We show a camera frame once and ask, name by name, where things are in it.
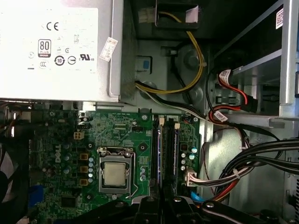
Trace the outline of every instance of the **dell logo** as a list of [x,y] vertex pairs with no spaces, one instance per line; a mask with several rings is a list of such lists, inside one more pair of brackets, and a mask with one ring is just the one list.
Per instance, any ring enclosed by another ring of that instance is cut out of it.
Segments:
[[55,162],[61,163],[61,145],[55,146]]

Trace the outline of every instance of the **green circuit board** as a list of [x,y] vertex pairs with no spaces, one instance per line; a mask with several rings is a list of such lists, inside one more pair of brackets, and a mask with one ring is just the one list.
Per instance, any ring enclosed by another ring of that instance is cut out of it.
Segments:
[[[134,197],[149,194],[153,114],[106,110],[38,113],[45,126],[36,132],[30,150],[30,169],[39,168],[44,172],[40,183],[44,186],[44,197],[37,205],[38,223],[53,224],[57,219],[77,217],[115,198],[131,203]],[[198,148],[199,122],[188,122],[183,115],[175,116],[181,124],[180,157],[182,152],[188,155],[190,147]],[[103,184],[99,179],[104,177],[100,172],[102,147],[120,147],[134,155],[130,193],[102,193],[99,189]],[[186,166],[194,170],[198,170],[198,163],[198,153],[193,160],[186,158]],[[183,173],[178,174],[178,179],[182,184]]]

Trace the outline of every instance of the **ram slot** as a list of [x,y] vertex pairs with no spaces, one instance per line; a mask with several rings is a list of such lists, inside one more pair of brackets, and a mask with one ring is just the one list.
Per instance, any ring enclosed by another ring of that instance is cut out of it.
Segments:
[[159,152],[159,122],[158,118],[154,117],[152,129],[152,150],[150,160],[150,178],[157,179],[158,177],[158,152]]
[[175,125],[175,136],[174,136],[174,153],[173,153],[173,173],[174,173],[174,184],[173,191],[177,195],[177,186],[178,186],[178,150],[179,150],[179,126],[178,128]]
[[169,119],[166,123],[166,139],[165,139],[165,179],[173,182],[174,180],[174,145],[175,145],[174,121]]
[[150,180],[149,190],[151,196],[158,195],[158,167],[159,167],[159,120],[154,115],[152,128],[151,158],[150,158]]

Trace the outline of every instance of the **blue tab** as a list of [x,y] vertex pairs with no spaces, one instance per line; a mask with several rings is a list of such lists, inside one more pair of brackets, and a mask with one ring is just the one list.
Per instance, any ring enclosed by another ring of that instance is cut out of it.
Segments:
[[149,61],[143,61],[143,68],[148,70],[150,68],[150,62]]

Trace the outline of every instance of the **white wire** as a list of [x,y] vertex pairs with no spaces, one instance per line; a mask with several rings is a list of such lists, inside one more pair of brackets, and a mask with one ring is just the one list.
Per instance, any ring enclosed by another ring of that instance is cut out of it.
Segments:
[[194,117],[197,117],[198,119],[201,119],[201,120],[204,120],[204,121],[209,121],[209,120],[206,120],[206,119],[200,117],[199,115],[197,115],[193,111],[190,111],[190,110],[188,110],[186,108],[179,107],[179,106],[172,106],[172,105],[161,103],[158,100],[156,100],[155,98],[153,98],[148,92],[146,92],[145,90],[141,89],[139,86],[136,86],[136,88],[139,89],[140,91],[144,92],[146,95],[148,95],[153,101],[155,101],[159,105],[170,107],[170,108],[174,108],[174,109],[178,109],[178,110],[182,110],[182,111],[185,111],[185,112],[187,112],[189,114],[192,114]]
[[[249,167],[246,167],[246,168],[241,169],[240,171],[237,172],[237,173],[238,173],[237,175],[240,175],[240,174],[246,172],[248,169],[250,169],[250,168],[249,168]],[[218,179],[218,180],[223,180],[223,181],[225,181],[225,180],[227,180],[227,179],[236,178],[237,175],[236,175],[236,174],[232,174],[231,176],[227,176],[227,177],[224,177],[224,178],[221,178],[221,179]],[[192,180],[192,181],[194,181],[194,182],[196,182],[196,183],[207,183],[207,182],[211,182],[211,183],[212,183],[212,182],[213,182],[213,180],[202,180],[202,179],[198,179],[198,178],[196,178],[196,177],[193,176],[193,175],[189,175],[189,178],[190,178],[190,180]]]

